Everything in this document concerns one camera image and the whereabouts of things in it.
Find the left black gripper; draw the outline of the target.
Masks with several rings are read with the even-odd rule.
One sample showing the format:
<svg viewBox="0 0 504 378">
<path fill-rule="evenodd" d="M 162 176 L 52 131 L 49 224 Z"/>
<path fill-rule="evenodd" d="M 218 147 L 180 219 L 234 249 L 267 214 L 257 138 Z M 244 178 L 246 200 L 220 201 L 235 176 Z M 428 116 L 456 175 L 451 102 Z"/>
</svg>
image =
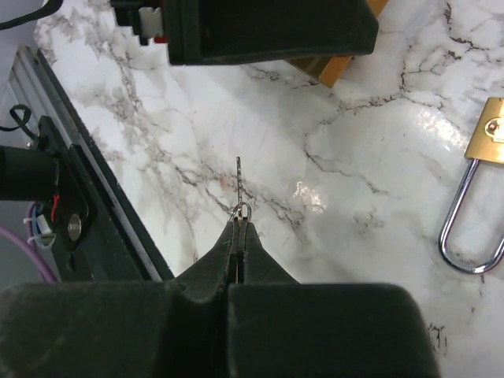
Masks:
<svg viewBox="0 0 504 378">
<path fill-rule="evenodd" d="M 130 28 L 141 46 L 148 46 L 150 41 L 168 43 L 164 28 L 164 1 L 113 0 L 109 4 L 113 8 L 117 25 Z"/>
</svg>

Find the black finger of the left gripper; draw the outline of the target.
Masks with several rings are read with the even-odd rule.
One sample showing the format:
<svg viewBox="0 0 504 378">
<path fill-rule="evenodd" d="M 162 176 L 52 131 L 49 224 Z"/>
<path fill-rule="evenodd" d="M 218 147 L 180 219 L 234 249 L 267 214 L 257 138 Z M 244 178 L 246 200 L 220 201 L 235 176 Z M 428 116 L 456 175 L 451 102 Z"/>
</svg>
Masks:
<svg viewBox="0 0 504 378">
<path fill-rule="evenodd" d="M 171 65 L 241 65 L 368 55 L 379 23 L 366 1 L 166 1 Z"/>
</svg>

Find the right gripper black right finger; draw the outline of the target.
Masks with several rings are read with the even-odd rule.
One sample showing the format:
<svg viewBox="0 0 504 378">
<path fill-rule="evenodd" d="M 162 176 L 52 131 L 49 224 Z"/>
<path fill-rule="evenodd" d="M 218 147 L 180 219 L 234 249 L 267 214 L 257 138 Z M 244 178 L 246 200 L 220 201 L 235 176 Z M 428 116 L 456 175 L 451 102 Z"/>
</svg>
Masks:
<svg viewBox="0 0 504 378">
<path fill-rule="evenodd" d="M 263 247 L 247 219 L 234 219 L 234 291 L 253 286 L 299 285 Z"/>
</svg>

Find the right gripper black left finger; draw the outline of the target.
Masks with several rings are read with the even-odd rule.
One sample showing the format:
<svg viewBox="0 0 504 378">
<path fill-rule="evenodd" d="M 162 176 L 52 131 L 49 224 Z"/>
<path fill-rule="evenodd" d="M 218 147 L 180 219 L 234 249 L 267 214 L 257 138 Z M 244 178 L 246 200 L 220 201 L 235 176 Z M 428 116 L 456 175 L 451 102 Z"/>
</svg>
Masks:
<svg viewBox="0 0 504 378">
<path fill-rule="evenodd" d="M 204 307 L 221 300 L 237 266 L 239 231 L 237 220 L 227 222 L 213 247 L 170 282 L 184 300 Z"/>
</svg>

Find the silver key with ring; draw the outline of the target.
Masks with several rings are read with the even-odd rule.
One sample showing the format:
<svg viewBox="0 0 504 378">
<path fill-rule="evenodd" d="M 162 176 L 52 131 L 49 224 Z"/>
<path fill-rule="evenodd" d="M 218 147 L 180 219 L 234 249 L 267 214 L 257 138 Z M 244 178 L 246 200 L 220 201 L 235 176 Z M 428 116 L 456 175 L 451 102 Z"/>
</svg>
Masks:
<svg viewBox="0 0 504 378">
<path fill-rule="evenodd" d="M 242 221 L 246 219 L 250 221 L 252 218 L 251 206 L 243 201 L 243 181 L 242 181 L 242 164 L 241 157 L 236 158 L 236 183 L 237 183 L 237 204 L 233 208 L 229 220 Z"/>
</svg>

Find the large brass padlock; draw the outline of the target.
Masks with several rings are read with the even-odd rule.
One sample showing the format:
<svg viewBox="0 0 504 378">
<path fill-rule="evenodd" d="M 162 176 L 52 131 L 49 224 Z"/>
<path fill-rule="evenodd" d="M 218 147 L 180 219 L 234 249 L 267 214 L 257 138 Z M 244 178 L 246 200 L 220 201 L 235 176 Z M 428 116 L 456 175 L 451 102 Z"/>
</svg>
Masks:
<svg viewBox="0 0 504 378">
<path fill-rule="evenodd" d="M 287 62 L 326 87 L 333 87 L 354 57 L 374 53 L 378 16 L 386 1 L 272 1 L 303 48 Z"/>
</svg>

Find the small brass padlock with key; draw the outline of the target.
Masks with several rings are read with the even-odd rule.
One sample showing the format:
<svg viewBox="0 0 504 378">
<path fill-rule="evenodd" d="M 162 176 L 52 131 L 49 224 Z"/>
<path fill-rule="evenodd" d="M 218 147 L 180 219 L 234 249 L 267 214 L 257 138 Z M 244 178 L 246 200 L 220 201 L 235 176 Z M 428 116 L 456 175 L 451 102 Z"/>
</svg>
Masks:
<svg viewBox="0 0 504 378">
<path fill-rule="evenodd" d="M 441 258 L 467 275 L 503 259 L 503 99 L 489 98 L 466 147 L 467 166 L 441 225 Z"/>
</svg>

